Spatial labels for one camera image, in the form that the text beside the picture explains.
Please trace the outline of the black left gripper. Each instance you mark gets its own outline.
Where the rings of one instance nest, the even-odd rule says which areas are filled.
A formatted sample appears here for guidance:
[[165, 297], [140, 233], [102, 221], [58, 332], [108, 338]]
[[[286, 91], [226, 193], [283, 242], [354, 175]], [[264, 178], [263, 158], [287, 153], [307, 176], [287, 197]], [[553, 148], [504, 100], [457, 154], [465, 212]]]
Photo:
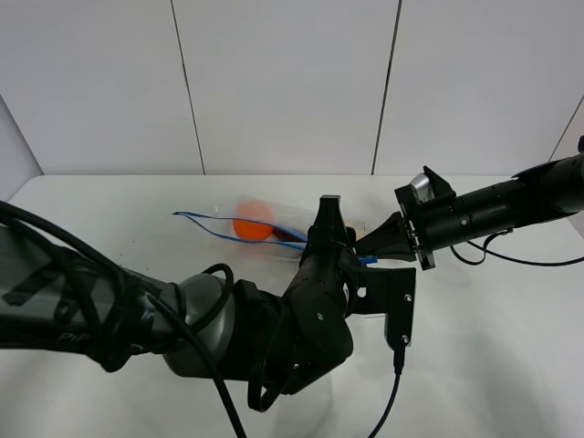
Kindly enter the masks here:
[[355, 232], [344, 224], [338, 195], [322, 195], [298, 271], [291, 281], [296, 319], [344, 319], [355, 301], [360, 266]]

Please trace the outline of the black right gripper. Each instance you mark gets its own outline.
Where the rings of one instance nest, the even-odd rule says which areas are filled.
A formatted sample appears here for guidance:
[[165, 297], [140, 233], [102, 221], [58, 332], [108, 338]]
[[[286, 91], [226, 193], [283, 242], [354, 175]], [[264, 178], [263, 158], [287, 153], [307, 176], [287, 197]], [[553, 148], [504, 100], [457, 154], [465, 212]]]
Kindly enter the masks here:
[[[411, 229], [415, 253], [423, 270], [435, 267], [434, 252], [451, 245], [461, 228], [455, 198], [419, 203], [408, 184], [396, 190], [404, 219]], [[415, 262], [412, 244], [399, 212], [393, 213], [378, 228], [354, 245], [358, 256], [375, 256], [382, 260]]]

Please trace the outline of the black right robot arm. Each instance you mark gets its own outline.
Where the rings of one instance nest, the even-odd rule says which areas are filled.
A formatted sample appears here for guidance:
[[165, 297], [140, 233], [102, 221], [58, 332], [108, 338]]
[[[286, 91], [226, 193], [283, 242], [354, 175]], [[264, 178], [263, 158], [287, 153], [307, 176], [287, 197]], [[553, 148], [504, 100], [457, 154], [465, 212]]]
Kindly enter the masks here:
[[356, 252], [419, 260], [424, 270], [431, 269], [437, 250], [581, 212], [583, 155], [547, 162], [463, 195], [425, 166], [395, 195], [400, 210], [359, 239]]

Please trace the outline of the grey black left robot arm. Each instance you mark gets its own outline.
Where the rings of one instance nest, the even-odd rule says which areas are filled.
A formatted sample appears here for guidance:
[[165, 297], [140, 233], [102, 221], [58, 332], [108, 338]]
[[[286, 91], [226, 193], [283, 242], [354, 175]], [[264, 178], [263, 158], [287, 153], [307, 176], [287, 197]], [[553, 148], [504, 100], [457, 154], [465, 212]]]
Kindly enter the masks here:
[[324, 196], [298, 271], [276, 296], [216, 264], [180, 284], [127, 270], [55, 224], [1, 206], [1, 345], [85, 355], [109, 372], [164, 357], [177, 375], [244, 381], [264, 411], [343, 363], [357, 298], [355, 233]]

